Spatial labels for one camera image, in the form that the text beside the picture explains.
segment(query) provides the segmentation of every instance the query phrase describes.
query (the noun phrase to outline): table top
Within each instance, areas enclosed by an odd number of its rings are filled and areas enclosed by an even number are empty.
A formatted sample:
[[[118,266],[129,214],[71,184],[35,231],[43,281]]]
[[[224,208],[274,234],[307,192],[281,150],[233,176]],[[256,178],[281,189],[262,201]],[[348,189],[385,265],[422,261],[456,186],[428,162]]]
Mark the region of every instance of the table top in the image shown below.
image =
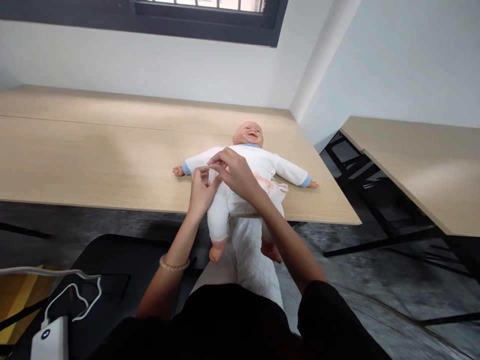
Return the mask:
[[[480,159],[480,128],[350,116],[341,132],[360,151]]]
[[[480,237],[480,159],[365,153],[445,234]]]
[[[361,224],[288,110],[32,85],[0,92],[0,200],[185,213],[190,177],[172,168],[230,145],[245,121],[320,184],[277,178],[287,220]]]
[[[341,131],[445,234],[480,237],[480,129],[352,116]]]

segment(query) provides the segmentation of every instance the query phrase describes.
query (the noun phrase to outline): doll face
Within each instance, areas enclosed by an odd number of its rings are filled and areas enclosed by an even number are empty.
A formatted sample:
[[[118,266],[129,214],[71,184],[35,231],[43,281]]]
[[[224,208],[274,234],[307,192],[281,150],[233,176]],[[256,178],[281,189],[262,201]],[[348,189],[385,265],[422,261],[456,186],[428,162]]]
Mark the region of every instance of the doll face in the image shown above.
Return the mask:
[[[231,138],[233,145],[239,144],[256,144],[260,147],[264,145],[264,135],[262,128],[256,122],[244,122],[235,131],[235,135]]]

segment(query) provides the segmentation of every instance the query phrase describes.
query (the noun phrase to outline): blue collar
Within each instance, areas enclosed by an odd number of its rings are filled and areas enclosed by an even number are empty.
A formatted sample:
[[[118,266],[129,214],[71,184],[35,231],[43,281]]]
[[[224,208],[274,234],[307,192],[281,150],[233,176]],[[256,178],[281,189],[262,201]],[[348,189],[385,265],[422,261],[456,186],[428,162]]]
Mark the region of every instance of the blue collar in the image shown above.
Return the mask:
[[[250,143],[246,143],[246,144],[238,144],[238,145],[243,145],[243,146],[251,146],[251,147],[254,147],[254,148],[259,148],[261,149],[261,147],[257,144],[250,144]]]

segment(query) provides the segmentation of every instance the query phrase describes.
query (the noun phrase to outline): black chair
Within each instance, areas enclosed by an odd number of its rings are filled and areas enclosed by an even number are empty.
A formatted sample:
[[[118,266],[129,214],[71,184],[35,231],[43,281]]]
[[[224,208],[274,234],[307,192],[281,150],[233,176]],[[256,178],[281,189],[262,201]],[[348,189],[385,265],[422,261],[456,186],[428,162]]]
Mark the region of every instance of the black chair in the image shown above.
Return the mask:
[[[101,285],[104,294],[92,307],[89,314],[80,321],[71,322],[85,306],[66,291],[49,309],[48,317],[53,320],[68,315],[69,359],[85,359],[104,340],[109,332],[124,318],[134,316],[150,280],[159,267],[159,259],[165,254],[178,228],[165,229],[165,238],[170,242],[148,240],[120,235],[102,235],[92,241],[81,253],[72,269],[86,274],[102,274]],[[201,269],[185,273],[174,314],[180,312]],[[41,311],[13,345],[9,359],[29,359],[32,337],[40,331],[46,306],[68,284],[78,285],[81,295],[90,303],[97,296],[97,281],[83,280],[77,275],[66,276],[46,302]]]

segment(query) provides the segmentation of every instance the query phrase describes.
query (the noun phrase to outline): black top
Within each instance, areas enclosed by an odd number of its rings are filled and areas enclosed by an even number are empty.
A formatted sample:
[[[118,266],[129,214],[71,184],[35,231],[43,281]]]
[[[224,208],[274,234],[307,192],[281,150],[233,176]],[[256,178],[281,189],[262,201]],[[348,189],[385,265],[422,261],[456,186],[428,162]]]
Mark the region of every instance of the black top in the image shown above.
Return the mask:
[[[122,320],[90,359],[390,359],[331,285],[313,281],[298,309],[301,338],[273,301],[236,284],[204,285],[165,326]]]

